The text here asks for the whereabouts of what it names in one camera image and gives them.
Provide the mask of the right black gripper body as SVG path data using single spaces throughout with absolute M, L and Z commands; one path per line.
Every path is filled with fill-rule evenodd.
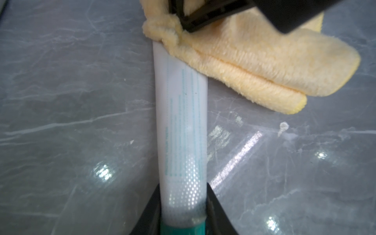
M 281 33 L 287 34 L 341 0 L 259 0 L 259 11 Z

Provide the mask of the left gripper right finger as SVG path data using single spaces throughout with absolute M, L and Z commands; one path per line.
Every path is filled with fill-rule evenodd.
M 207 184 L 206 212 L 206 235 L 239 235 L 209 183 Z

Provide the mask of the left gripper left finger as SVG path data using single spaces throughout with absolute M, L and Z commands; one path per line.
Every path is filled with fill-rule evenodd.
M 160 185 L 155 188 L 141 217 L 129 235 L 160 235 L 161 196 Z

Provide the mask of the green cap toothpaste tube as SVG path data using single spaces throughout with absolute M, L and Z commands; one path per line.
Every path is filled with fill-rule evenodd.
M 208 79 L 153 43 L 162 235 L 206 232 Z

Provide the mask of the yellow microfibre cloth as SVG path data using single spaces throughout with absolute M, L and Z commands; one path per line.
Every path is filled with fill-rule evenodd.
M 248 100 L 291 115 L 307 97 L 326 97 L 341 89 L 361 62 L 357 50 L 320 32 L 323 14 L 287 35 L 256 9 L 203 29 L 185 31 L 167 1 L 141 1 L 146 37 L 198 72 L 224 83 Z

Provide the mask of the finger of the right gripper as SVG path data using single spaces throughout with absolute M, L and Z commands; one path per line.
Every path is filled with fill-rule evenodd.
M 179 18 L 182 28 L 192 33 L 215 21 L 254 8 L 256 4 L 249 0 L 206 1 L 187 16 L 184 14 L 183 0 L 169 0 L 168 6 L 170 14 Z

